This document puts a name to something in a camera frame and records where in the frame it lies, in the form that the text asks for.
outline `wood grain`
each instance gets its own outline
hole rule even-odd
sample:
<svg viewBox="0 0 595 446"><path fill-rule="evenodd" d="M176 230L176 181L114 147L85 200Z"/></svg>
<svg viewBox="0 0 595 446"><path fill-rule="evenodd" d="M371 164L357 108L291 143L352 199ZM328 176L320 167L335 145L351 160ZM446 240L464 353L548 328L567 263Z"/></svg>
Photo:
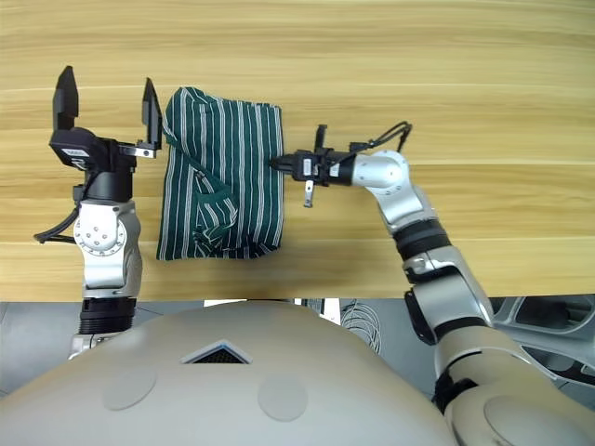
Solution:
<svg viewBox="0 0 595 446"><path fill-rule="evenodd" d="M145 76L282 106L286 151L414 123L405 148L489 295L595 290L595 7L588 0L0 0L0 300L77 301L72 246L32 234L80 175L47 141L72 64L80 126L136 140ZM400 260L364 190L285 182L282 249L255 261L154 260L166 151L141 160L142 299L399 297Z"/></svg>

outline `silver robot arm segment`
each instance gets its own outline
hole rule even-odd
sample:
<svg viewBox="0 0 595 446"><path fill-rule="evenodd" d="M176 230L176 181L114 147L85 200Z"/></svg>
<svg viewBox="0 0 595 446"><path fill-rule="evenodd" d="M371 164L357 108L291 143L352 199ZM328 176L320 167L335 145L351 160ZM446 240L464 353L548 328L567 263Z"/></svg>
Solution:
<svg viewBox="0 0 595 446"><path fill-rule="evenodd" d="M564 396L508 336L395 151L358 155L352 184L377 199L413 287L405 295L420 339L437 344L434 402L460 444L595 444L595 417Z"/></svg>

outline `white stripe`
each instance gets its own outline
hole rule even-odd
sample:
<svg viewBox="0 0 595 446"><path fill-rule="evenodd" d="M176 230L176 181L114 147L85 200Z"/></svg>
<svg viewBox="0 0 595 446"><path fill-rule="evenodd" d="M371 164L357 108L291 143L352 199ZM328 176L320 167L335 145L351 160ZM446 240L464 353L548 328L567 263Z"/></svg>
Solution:
<svg viewBox="0 0 595 446"><path fill-rule="evenodd" d="M281 133L281 116L277 107L275 107L275 126L277 128L277 156L281 156L283 155L283 134ZM277 230L272 241L275 246L278 246L281 241L281 230L283 228L283 175L279 173L277 173L277 188L279 214L277 217Z"/></svg>
<svg viewBox="0 0 595 446"><path fill-rule="evenodd" d="M206 167L206 113L205 108L201 107L201 166Z"/></svg>
<svg viewBox="0 0 595 446"><path fill-rule="evenodd" d="M230 108L230 119L231 119L231 129L230 129L230 135L231 135L231 150L230 150L230 154L231 154L231 177L230 177L230 188L231 188L231 193L234 193L235 190L233 189L233 177L235 175L235 164L233 163L233 152L234 147L233 147L233 108L231 107L231 103L228 101L227 105ZM228 248L231 247L231 234L233 233L232 230L230 230L227 233L227 242L225 243L225 246L227 246Z"/></svg>
<svg viewBox="0 0 595 446"><path fill-rule="evenodd" d="M179 99L179 114L180 114L180 137L181 137L181 145L182 150L188 156L190 156L190 151L188 150L188 122L186 120L186 98L188 97L188 91L184 88L180 94Z"/></svg>
<svg viewBox="0 0 595 446"><path fill-rule="evenodd" d="M250 205L249 205L249 211L248 211L248 226L247 226L247 231L246 231L246 239L248 239L248 237L250 236L250 223L252 223L252 209L254 208L254 203L252 203L252 193L254 191L254 184L252 181L252 167L253 164L252 163L252 153L254 151L254 147L252 147L252 118L250 117L250 110L248 109L248 137L249 137L249 141L250 141L250 156L248 157L248 159L250 160L250 174L248 175L247 180L250 182L250 186L251 186L251 191L250 191Z"/></svg>
<svg viewBox="0 0 595 446"><path fill-rule="evenodd" d="M192 179L194 177L192 167L188 166L188 178L186 178L186 208L184 216L184 239L182 242L182 258L188 258L188 247L190 246L190 238L192 236L192 228L190 226L190 216L192 212Z"/></svg>
<svg viewBox="0 0 595 446"><path fill-rule="evenodd" d="M176 108L176 95L174 95L171 99L171 110L175 110ZM172 113L172 117L171 117L171 124L172 127L175 124L175 120L174 120L174 116L176 114ZM164 204L164 215L162 216L162 221L165 222L164 225L164 230L162 231L164 239L163 239L163 243L162 243L162 248L163 248L163 252L160 253L163 257L162 259L165 260L165 256L167 253L167 245L169 243L167 234L169 232L169 214L170 214L170 207L171 207L171 194L172 194L172 182L174 180L174 171L176 170L175 165L176 165L176 149L174 147L172 147L171 145L169 146L169 162L170 165L167 168L167 181L165 182L165 204Z"/></svg>
<svg viewBox="0 0 595 446"><path fill-rule="evenodd" d="M206 211L211 216L211 218L213 218L213 227L219 226L219 219L217 217L217 214L215 213L215 211L211 207L211 205L209 203L205 203L205 208L206 208Z"/></svg>
<svg viewBox="0 0 595 446"><path fill-rule="evenodd" d="M264 217L264 143L262 142L262 115L260 114L260 107L255 108L255 115L257 118L257 143L258 143L258 213L257 225L254 228L254 236L252 240L258 243L260 237L260 229L262 228L262 218Z"/></svg>
<svg viewBox="0 0 595 446"><path fill-rule="evenodd" d="M233 203L231 202L231 200L229 198L226 198L225 200L223 200L223 202L230 210L231 223L233 226L233 224L235 224L236 218L238 217L238 210L233 207Z"/></svg>
<svg viewBox="0 0 595 446"><path fill-rule="evenodd" d="M271 120L269 119L269 112L271 111L271 109L269 107L267 107L267 135L269 135L269 150L267 152L267 154L269 155L269 159L272 158L273 156L273 149L272 149L272 144L271 144ZM271 223L272 223L272 209L273 209L273 205L272 205L272 180L273 177L275 176L276 172L273 172L271 169L269 169L269 225L267 226L267 232L264 234L264 238L263 238L263 242L266 243L267 240L269 239L269 231L271 230Z"/></svg>
<svg viewBox="0 0 595 446"><path fill-rule="evenodd" d="M213 104L210 104L211 111L213 111ZM211 168L209 172L215 174L215 119L213 113L211 113L211 145L209 146L209 154L211 155Z"/></svg>
<svg viewBox="0 0 595 446"><path fill-rule="evenodd" d="M225 111L221 99L217 99L219 108L219 179L225 183Z"/></svg>
<svg viewBox="0 0 595 446"><path fill-rule="evenodd" d="M169 128L169 122L167 121L167 113L163 116L163 125L164 125L164 133L167 133L170 137L172 137L175 141L178 139L174 135L174 132L171 128Z"/></svg>
<svg viewBox="0 0 595 446"><path fill-rule="evenodd" d="M213 189L213 186L211 186L211 182L208 180L207 177L203 177L203 184L205 184L206 189L209 191L209 193L215 193L215 190Z"/></svg>
<svg viewBox="0 0 595 446"><path fill-rule="evenodd" d="M169 206L171 204L171 183L174 175L174 164L176 163L176 149L169 146L169 166L167 167L167 174L165 175L165 200L164 200L164 214L162 217L162 240L159 250L159 259L165 260L165 253L167 251L167 233L169 231Z"/></svg>
<svg viewBox="0 0 595 446"><path fill-rule="evenodd" d="M236 249L242 246L242 232L244 230L244 200L245 200L245 142L244 142L244 111L242 109L242 102L238 101L239 123L238 134L240 143L240 163L238 172L240 173L240 194L239 194L239 209L238 209L238 231L235 239Z"/></svg>
<svg viewBox="0 0 595 446"><path fill-rule="evenodd" d="M188 91L184 88L181 93L180 101L180 116L181 116L181 144L182 149L190 157L190 150L188 149L188 113L186 113L186 99L189 97ZM193 170L190 164L187 166L186 178L186 202L184 204L184 227L182 228L182 253L181 258L188 258L188 246L190 244L190 214L192 204L192 179Z"/></svg>

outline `striped cloth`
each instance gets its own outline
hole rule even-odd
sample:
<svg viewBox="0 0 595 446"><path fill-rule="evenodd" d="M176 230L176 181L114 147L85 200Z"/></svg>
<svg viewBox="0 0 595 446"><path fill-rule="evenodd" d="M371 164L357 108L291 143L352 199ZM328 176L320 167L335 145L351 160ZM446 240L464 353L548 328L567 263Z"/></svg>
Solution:
<svg viewBox="0 0 595 446"><path fill-rule="evenodd" d="M254 258L279 247L281 109L180 88L167 104L170 144L157 258Z"/></svg>

